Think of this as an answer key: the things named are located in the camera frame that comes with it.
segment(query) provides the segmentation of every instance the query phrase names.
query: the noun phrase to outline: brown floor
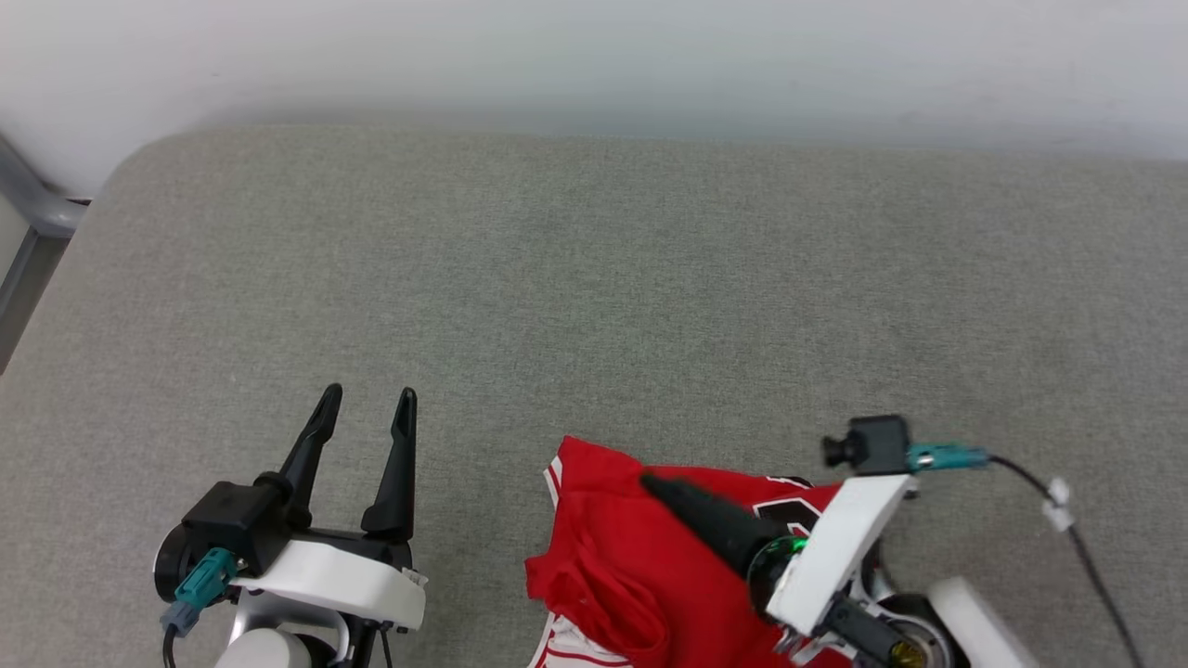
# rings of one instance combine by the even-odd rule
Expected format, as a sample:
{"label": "brown floor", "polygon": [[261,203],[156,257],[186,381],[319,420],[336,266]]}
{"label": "brown floor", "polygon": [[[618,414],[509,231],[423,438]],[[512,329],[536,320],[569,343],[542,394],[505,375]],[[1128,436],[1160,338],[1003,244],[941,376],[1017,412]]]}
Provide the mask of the brown floor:
{"label": "brown floor", "polygon": [[45,237],[33,241],[24,271],[17,278],[12,296],[0,313],[0,373],[8,366],[17,342],[20,341],[20,335],[25,332],[25,326],[33,315],[33,309],[69,242],[69,239]]}

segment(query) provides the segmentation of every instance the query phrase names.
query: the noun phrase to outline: cable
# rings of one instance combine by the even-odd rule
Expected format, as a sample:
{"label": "cable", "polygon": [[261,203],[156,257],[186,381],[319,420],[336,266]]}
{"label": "cable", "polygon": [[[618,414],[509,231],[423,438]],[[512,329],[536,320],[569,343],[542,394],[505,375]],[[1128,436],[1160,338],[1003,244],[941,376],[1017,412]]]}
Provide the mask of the cable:
{"label": "cable", "polygon": [[384,661],[387,661],[387,668],[392,668],[392,648],[387,647],[387,629],[379,632],[379,639],[384,643]]}
{"label": "cable", "polygon": [[177,626],[170,624],[165,629],[165,639],[160,643],[160,658],[165,663],[165,668],[177,668],[177,663],[173,662],[175,637],[177,637]]}
{"label": "cable", "polygon": [[[1036,489],[1041,496],[1059,505],[1059,502],[1053,498],[1048,487],[1040,481],[1038,478],[1031,474],[1026,468],[1023,468],[1018,464],[1006,459],[1005,456],[990,455],[990,461],[1010,468],[1017,473],[1020,478],[1028,481],[1029,485]],[[1076,550],[1078,559],[1081,560],[1081,566],[1085,567],[1085,573],[1089,576],[1089,582],[1093,585],[1093,590],[1097,592],[1098,598],[1106,606],[1106,612],[1110,613],[1110,618],[1113,620],[1114,626],[1118,628],[1118,635],[1121,636],[1123,645],[1126,648],[1126,654],[1130,655],[1130,662],[1135,668],[1143,668],[1143,657],[1138,654],[1138,647],[1135,644],[1133,636],[1130,635],[1130,629],[1126,626],[1126,620],[1121,617],[1121,611],[1118,610],[1118,604],[1114,603],[1113,597],[1106,590],[1105,581],[1101,580],[1101,574],[1098,573],[1098,567],[1093,563],[1093,557],[1089,556],[1089,550],[1085,546],[1085,541],[1081,540],[1081,534],[1076,530],[1076,525],[1070,525],[1068,528],[1068,537],[1073,541],[1073,548]]]}

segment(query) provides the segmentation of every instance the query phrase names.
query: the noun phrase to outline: red fabric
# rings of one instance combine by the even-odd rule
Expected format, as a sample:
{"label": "red fabric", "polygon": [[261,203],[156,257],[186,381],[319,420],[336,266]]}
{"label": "red fabric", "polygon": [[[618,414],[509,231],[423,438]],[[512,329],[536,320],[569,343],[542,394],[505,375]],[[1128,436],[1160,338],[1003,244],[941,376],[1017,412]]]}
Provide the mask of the red fabric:
{"label": "red fabric", "polygon": [[[742,580],[639,485],[643,465],[571,436],[558,458],[549,550],[525,562],[530,598],[634,668],[788,668],[771,651],[778,630],[751,610]],[[820,513],[838,491],[713,468],[651,470],[752,510],[801,499]],[[826,653],[811,666],[849,662]]]}

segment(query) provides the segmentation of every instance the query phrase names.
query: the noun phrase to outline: gray fabric surface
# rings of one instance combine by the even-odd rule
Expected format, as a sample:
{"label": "gray fabric surface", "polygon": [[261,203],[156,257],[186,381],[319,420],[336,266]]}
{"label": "gray fabric surface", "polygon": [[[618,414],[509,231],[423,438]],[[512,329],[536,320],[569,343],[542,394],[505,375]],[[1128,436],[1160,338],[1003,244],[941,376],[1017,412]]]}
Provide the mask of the gray fabric surface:
{"label": "gray fabric surface", "polygon": [[[244,128],[131,158],[0,378],[0,664],[159,664],[150,563],[220,479],[346,387],[315,524],[371,502],[421,396],[411,667],[520,668],[539,471],[573,433],[649,462],[828,479],[899,411],[1064,475],[1152,666],[1186,630],[1188,166],[936,152]],[[890,535],[1050,666],[1118,666],[1063,536],[1005,472],[934,474]],[[179,641],[211,664],[229,610]]]}

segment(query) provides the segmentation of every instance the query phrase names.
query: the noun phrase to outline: folded garment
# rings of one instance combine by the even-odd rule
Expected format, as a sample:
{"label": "folded garment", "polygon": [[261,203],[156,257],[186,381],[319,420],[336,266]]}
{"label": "folded garment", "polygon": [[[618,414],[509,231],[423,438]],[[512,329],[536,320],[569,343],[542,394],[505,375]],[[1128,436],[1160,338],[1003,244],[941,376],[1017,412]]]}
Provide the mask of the folded garment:
{"label": "folded garment", "polygon": [[[649,467],[808,535],[836,486],[714,468]],[[529,668],[788,668],[746,584],[639,485],[631,456],[567,436],[545,471],[556,509],[527,593],[550,616]],[[813,668],[849,666],[824,651]]]}

